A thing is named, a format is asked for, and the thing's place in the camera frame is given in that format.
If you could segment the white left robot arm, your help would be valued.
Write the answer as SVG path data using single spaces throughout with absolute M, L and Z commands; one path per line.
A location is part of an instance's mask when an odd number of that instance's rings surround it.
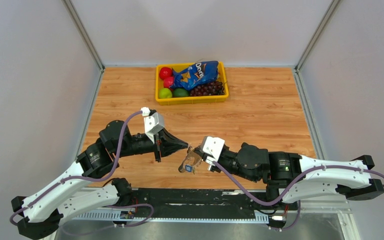
M 127 121 L 114 120 L 99 138 L 60 176 L 31 196 L 11 200 L 14 223 L 20 235 L 39 240 L 53 234 L 67 221 L 88 211 L 106 207 L 127 207 L 133 190 L 125 178 L 114 178 L 119 159 L 152 153 L 157 161 L 188 144 L 169 133 L 157 114 L 144 118 L 144 133 L 131 134 Z

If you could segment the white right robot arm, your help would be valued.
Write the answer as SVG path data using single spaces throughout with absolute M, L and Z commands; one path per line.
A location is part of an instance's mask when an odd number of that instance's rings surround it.
M 370 155 L 332 161 L 245 142 L 238 152 L 216 142 L 190 147 L 188 153 L 206 162 L 209 171 L 224 173 L 251 200 L 272 209 L 320 196 L 365 201 L 384 193 L 384 174 L 373 170 Z

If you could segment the silver metal key holder plate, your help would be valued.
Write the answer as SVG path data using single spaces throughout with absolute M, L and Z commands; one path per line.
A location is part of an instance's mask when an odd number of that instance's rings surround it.
M 194 152 L 195 148 L 191 145 L 188 146 L 187 154 L 183 161 L 181 162 L 180 166 L 178 167 L 179 173 L 188 173 L 184 170 L 184 165 L 191 165 L 194 167 L 194 172 L 190 172 L 195 174 L 196 168 L 202 163 L 202 157 Z

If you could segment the blue tag key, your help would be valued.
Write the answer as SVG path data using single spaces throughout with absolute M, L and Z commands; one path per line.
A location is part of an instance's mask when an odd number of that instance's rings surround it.
M 194 172 L 194 167 L 189 165 L 189 164 L 184 165 L 183 168 L 188 173 L 193 173 Z

